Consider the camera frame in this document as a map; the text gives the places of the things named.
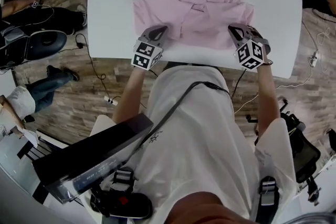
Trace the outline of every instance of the red button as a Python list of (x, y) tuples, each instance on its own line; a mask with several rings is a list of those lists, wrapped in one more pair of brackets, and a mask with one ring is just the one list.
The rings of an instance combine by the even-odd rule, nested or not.
[(119, 202), (121, 202), (122, 205), (125, 205), (128, 203), (128, 199), (125, 196), (121, 196)]

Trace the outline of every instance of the jeans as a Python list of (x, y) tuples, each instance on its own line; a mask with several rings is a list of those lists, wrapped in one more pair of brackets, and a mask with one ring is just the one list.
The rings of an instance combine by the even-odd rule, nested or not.
[(53, 103), (55, 90), (71, 80), (73, 80), (71, 73), (59, 70), (57, 73), (48, 74), (48, 77), (45, 79), (28, 84), (27, 90), (35, 101), (35, 112), (50, 106)]

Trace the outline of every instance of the marker cube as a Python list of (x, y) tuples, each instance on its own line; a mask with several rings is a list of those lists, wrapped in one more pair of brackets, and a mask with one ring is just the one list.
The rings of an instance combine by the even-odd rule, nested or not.
[(137, 40), (133, 47), (134, 55), (131, 64), (145, 70), (150, 70), (159, 61), (162, 52), (163, 49), (161, 47)]
[(236, 50), (235, 56), (242, 67), (253, 70), (264, 63), (262, 47), (262, 43), (256, 43), (250, 39)]

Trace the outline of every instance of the office chair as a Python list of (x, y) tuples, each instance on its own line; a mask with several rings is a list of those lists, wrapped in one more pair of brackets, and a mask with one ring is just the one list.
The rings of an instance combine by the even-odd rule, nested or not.
[[(294, 170), (297, 183), (307, 181), (308, 184), (308, 200), (313, 202), (316, 206), (318, 204), (319, 188), (315, 183), (312, 175), (315, 173), (317, 167), (316, 162), (321, 156), (321, 152), (313, 146), (303, 135), (306, 125), (301, 122), (294, 114), (288, 115), (289, 112), (283, 113), (283, 110), (288, 105), (287, 100), (281, 109), (281, 117), (286, 121), (287, 130), (289, 134), (290, 146), (292, 148)], [(248, 122), (258, 123), (258, 120), (252, 120), (250, 115), (246, 116)]]
[(333, 129), (328, 129), (330, 147), (333, 151), (336, 151), (336, 132)]
[(67, 42), (67, 35), (58, 30), (41, 30), (26, 34), (9, 26), (0, 32), (0, 70), (15, 67), (25, 60), (39, 60), (58, 53)]

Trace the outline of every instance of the shoe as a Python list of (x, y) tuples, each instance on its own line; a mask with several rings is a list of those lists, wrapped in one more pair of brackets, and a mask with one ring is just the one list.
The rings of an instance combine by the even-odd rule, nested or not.
[(62, 70), (60, 70), (59, 68), (53, 67), (53, 66), (47, 66), (47, 76), (52, 76), (55, 75), (57, 73), (61, 73)]
[(34, 119), (34, 117), (31, 116), (31, 115), (28, 115), (28, 116), (26, 116), (26, 117), (23, 119), (23, 122), (24, 122), (24, 123), (29, 123), (29, 122), (34, 122), (34, 121), (35, 121), (35, 119)]
[(87, 24), (88, 24), (87, 9), (86, 9), (86, 7), (85, 7), (83, 4), (79, 4), (79, 5), (77, 6), (77, 11), (78, 11), (78, 12), (82, 12), (82, 14), (83, 14), (83, 19), (84, 19), (84, 21), (83, 21), (83, 23), (82, 23), (82, 27), (84, 28), (84, 27), (86, 27)]
[(72, 71), (71, 69), (64, 67), (62, 71), (64, 73), (70, 73), (73, 76), (74, 81), (79, 81), (80, 79), (79, 75), (76, 72)]

